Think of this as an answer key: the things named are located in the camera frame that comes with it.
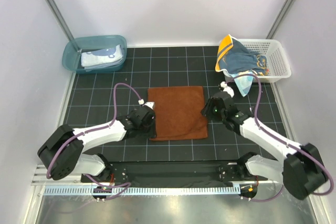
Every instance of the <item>grid pattern surface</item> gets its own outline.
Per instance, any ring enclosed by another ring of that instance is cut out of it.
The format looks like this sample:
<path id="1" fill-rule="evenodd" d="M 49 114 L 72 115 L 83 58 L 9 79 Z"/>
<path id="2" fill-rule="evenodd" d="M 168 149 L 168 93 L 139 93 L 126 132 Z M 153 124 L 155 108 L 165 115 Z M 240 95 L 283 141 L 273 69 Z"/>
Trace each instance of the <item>grid pattern surface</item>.
<path id="1" fill-rule="evenodd" d="M 146 101 L 148 88 L 203 86 L 205 101 L 218 91 L 224 81 L 214 71 L 218 47 L 129 48 L 124 67 L 115 73 L 81 74 L 75 77 L 64 123 L 84 128 L 105 123 L 113 118 L 112 87 L 124 82 L 134 87 Z M 238 108 L 254 107 L 258 86 L 242 97 L 235 91 Z M 271 129 L 286 135 L 271 86 L 262 85 L 259 119 Z M 117 89 L 117 115 L 125 115 L 138 107 L 135 94 L 122 86 Z M 102 153 L 109 161 L 198 161 L 237 159 L 248 152 L 272 156 L 252 141 L 226 129 L 221 123 L 209 122 L 208 138 L 202 140 L 150 141 L 131 138 L 111 142 L 88 150 Z"/>

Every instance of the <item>white wall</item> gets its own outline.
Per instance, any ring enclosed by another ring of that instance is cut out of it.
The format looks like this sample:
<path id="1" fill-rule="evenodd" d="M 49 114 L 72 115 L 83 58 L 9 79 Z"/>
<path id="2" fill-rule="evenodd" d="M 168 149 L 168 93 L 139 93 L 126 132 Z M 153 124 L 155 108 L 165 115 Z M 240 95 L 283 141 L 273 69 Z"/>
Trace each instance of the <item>white wall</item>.
<path id="1" fill-rule="evenodd" d="M 75 37 L 119 34 L 144 46 L 265 38 L 285 0 L 55 1 Z"/>
<path id="2" fill-rule="evenodd" d="M 0 0 L 1 223 L 19 223 L 37 150 L 55 130 L 70 78 L 66 37 L 44 0 Z"/>
<path id="3" fill-rule="evenodd" d="M 336 1 L 296 0 L 275 39 L 291 64 L 292 76 L 277 83 L 296 139 L 319 149 L 336 180 Z"/>

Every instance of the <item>folded brown cloth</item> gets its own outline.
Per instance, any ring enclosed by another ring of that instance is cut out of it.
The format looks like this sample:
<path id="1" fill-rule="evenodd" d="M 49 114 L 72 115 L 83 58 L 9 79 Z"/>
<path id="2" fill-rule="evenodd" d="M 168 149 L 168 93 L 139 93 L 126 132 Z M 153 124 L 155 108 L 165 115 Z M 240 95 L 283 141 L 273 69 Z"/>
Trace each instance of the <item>folded brown cloth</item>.
<path id="1" fill-rule="evenodd" d="M 208 137 L 203 87 L 164 87 L 148 89 L 148 101 L 155 102 L 156 138 L 186 140 Z"/>

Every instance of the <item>white laundry basket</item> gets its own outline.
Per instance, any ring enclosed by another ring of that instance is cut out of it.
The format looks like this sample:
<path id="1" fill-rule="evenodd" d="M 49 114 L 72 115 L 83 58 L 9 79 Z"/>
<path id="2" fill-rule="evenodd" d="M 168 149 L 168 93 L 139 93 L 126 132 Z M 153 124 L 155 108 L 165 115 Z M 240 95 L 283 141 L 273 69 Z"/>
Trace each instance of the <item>white laundry basket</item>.
<path id="1" fill-rule="evenodd" d="M 289 62 L 284 49 L 275 39 L 238 39 L 247 49 L 256 51 L 266 56 L 268 76 L 258 76 L 261 82 L 276 82 L 282 78 L 291 76 Z M 231 75 L 226 69 L 223 70 L 225 80 L 231 80 Z"/>

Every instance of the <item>blue plastic bin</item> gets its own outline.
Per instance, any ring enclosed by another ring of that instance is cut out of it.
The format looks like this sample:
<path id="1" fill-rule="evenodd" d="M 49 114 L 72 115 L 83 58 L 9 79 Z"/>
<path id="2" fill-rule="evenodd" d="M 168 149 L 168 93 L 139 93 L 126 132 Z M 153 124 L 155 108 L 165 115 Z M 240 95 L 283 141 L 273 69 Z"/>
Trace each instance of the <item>blue plastic bin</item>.
<path id="1" fill-rule="evenodd" d="M 86 71 L 80 64 L 80 56 L 82 52 L 90 52 L 105 48 L 112 48 L 120 45 L 123 48 L 124 55 L 122 61 L 112 67 L 95 69 Z M 120 70 L 126 60 L 127 55 L 127 43 L 124 37 L 120 35 L 106 35 L 106 36 L 92 36 L 77 38 L 67 43 L 64 52 L 62 64 L 63 66 L 76 73 L 111 73 Z"/>

